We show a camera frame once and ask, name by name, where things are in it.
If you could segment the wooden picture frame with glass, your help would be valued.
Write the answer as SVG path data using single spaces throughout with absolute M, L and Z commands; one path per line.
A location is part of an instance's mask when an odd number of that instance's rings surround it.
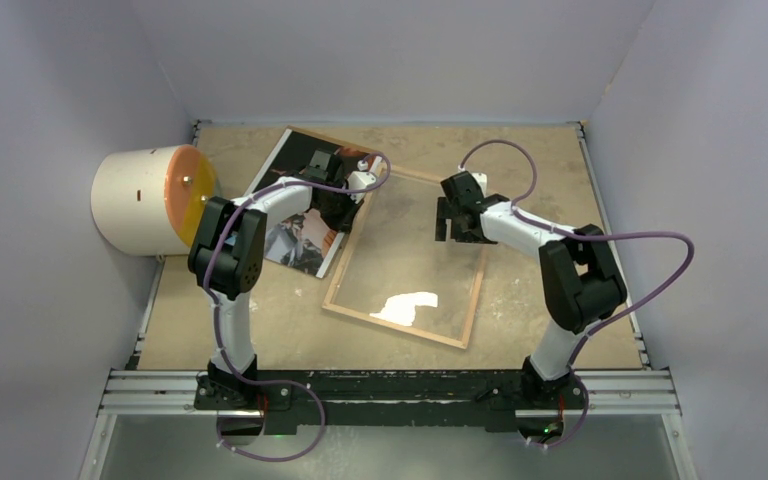
M 481 244 L 436 240 L 441 177 L 395 167 L 367 195 L 322 307 L 466 349 L 487 263 Z

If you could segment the printed photo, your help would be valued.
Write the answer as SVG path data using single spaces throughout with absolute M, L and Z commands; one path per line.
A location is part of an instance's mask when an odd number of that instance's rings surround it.
M 383 165 L 380 154 L 319 133 L 288 127 L 245 194 L 256 194 L 289 178 L 348 189 L 347 177 L 356 162 L 372 157 L 379 159 L 375 169 L 379 180 Z M 268 220 L 264 257 L 304 274 L 323 278 L 344 237 L 351 231 L 365 194 L 355 201 L 351 195 L 317 188 L 310 189 L 308 193 L 310 199 L 305 207 L 296 192 L 292 206 L 283 202 L 280 209 L 272 207 L 269 210 L 270 215 L 280 212 L 286 216 Z

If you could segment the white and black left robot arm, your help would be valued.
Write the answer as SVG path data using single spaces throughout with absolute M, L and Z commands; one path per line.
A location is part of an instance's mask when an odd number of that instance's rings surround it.
M 257 399 L 256 353 L 251 341 L 250 292 L 262 273 L 268 232 L 294 215 L 314 212 L 328 231 L 347 233 L 378 178 L 374 153 L 316 150 L 299 169 L 235 199 L 207 201 L 187 265 L 207 296 L 215 351 L 207 378 L 232 408 Z

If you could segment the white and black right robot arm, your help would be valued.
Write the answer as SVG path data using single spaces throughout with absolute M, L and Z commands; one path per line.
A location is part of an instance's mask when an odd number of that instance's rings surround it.
M 600 227 L 557 225 L 500 194 L 468 171 L 440 183 L 435 238 L 503 244 L 539 265 L 549 324 L 521 370 L 521 392 L 536 407 L 556 399 L 587 334 L 627 300 L 627 287 Z

